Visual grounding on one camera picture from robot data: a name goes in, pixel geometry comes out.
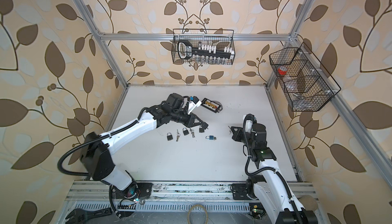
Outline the black padlock with key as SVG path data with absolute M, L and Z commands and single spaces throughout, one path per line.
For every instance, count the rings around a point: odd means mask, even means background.
M 187 136 L 189 134 L 189 130 L 187 128 L 183 128 L 182 132 L 184 136 Z

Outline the blue padlock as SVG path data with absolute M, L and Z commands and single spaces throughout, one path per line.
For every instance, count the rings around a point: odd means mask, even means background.
M 205 137 L 207 140 L 217 140 L 215 136 L 206 136 Z

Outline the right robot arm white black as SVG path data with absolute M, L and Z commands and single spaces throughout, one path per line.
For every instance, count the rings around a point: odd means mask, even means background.
M 247 197 L 260 201 L 274 224 L 317 224 L 314 211 L 305 208 L 281 173 L 277 157 L 267 146 L 265 125 L 259 124 L 253 114 L 247 114 L 241 127 L 230 129 L 232 139 L 247 149 Z

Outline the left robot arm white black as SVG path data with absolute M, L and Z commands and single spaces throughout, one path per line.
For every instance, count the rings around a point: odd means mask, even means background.
M 171 121 L 186 128 L 200 126 L 207 129 L 208 124 L 193 113 L 201 105 L 202 101 L 196 96 L 172 93 L 160 104 L 142 108 L 138 117 L 129 123 L 100 135 L 88 134 L 83 144 L 69 150 L 59 159 L 57 168 L 65 175 L 91 177 L 116 188 L 125 198 L 134 198 L 138 189 L 136 181 L 126 170 L 114 164 L 112 156 L 132 140 Z M 79 159 L 86 169 L 84 173 L 72 172 L 63 167 L 64 160 L 75 152 L 80 152 Z

